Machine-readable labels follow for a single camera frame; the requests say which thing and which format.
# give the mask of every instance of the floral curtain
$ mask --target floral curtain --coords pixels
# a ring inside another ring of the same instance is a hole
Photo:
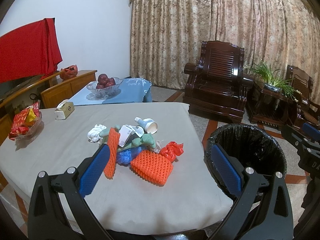
[[[268,61],[279,75],[295,65],[314,79],[320,103],[320,21],[305,0],[131,0],[131,76],[183,89],[185,63],[201,41],[245,49],[245,64]]]

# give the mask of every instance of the black garbage bin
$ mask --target black garbage bin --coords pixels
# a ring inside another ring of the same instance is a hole
[[[280,171],[284,176],[287,173],[287,162],[278,142],[264,130],[248,124],[227,124],[215,130],[207,141],[204,159],[212,176],[227,196],[235,200],[222,181],[212,159],[211,147],[219,143],[226,153],[236,157],[244,167],[252,167],[257,173],[266,177]],[[260,201],[259,192],[256,202]]]

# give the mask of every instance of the metal bolt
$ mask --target metal bolt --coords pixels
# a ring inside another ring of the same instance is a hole
[[[245,172],[248,174],[252,174],[252,173],[254,173],[254,169],[251,167],[247,167],[247,168],[245,168]]]
[[[76,168],[75,168],[75,167],[69,167],[69,168],[67,169],[67,173],[69,173],[69,174],[73,174],[73,173],[75,173],[75,171],[76,171]]]
[[[45,176],[45,171],[41,171],[38,173],[39,178],[43,178]]]
[[[277,176],[279,179],[281,179],[281,178],[282,178],[282,173],[279,172],[279,171],[277,171],[277,172],[276,172],[276,176]]]

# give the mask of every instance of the wall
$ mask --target wall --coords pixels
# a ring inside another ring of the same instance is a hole
[[[63,61],[79,70],[119,78],[130,72],[129,0],[15,0],[0,24],[0,36],[22,25],[55,17]]]

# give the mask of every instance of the wooden armchair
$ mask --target wooden armchair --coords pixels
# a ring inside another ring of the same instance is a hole
[[[299,93],[294,93],[298,102],[289,109],[290,124],[300,129],[307,122],[318,130],[320,129],[320,106],[310,100],[313,80],[306,72],[295,66],[287,66],[286,79],[292,79],[291,84]]]
[[[203,41],[198,65],[187,63],[189,74],[183,102],[241,122],[253,79],[243,73],[244,49],[221,41]]]

